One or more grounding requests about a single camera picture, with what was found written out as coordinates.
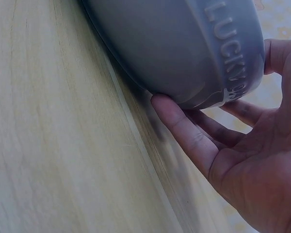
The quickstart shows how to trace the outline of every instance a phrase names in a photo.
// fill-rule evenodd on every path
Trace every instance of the hand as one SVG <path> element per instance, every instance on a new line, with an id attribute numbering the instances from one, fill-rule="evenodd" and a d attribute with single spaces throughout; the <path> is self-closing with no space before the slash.
<path id="1" fill-rule="evenodd" d="M 252 227 L 291 233 L 291 40 L 265 40 L 265 48 L 265 74 L 282 76 L 280 107 L 263 109 L 241 100 L 222 107 L 253 128 L 248 134 L 201 111 L 183 112 L 164 95 L 151 102 L 195 166 Z"/>

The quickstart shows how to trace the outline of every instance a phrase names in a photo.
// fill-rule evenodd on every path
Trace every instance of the wooden table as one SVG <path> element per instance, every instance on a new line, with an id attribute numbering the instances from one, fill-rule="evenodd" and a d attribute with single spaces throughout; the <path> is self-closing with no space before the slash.
<path id="1" fill-rule="evenodd" d="M 0 233 L 246 228 L 149 98 L 77 0 L 0 0 Z M 217 111 L 208 114 L 228 124 Z"/>

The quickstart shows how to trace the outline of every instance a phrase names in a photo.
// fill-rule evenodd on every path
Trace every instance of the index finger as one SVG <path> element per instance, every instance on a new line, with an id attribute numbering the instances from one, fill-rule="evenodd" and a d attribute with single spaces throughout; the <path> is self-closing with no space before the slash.
<path id="1" fill-rule="evenodd" d="M 177 140 L 194 165 L 208 179 L 218 148 L 186 117 L 170 98 L 153 96 L 152 105 L 163 124 Z"/>

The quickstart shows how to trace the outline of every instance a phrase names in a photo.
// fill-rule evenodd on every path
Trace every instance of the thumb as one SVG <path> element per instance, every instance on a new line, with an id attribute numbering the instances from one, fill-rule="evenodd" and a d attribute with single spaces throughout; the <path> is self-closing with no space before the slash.
<path id="1" fill-rule="evenodd" d="M 283 75 L 291 66 L 291 40 L 265 40 L 265 74 Z"/>
<path id="2" fill-rule="evenodd" d="M 282 76 L 282 103 L 277 124 L 286 135 L 291 132 L 291 40 L 265 40 L 265 51 L 265 74 L 275 72 Z"/>

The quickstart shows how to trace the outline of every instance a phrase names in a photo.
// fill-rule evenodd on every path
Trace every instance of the bowl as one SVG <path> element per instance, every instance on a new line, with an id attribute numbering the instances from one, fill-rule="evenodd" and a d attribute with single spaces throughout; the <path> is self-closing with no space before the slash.
<path id="1" fill-rule="evenodd" d="M 222 106 L 261 82 L 264 41 L 252 0 L 82 2 L 129 77 L 182 109 Z"/>

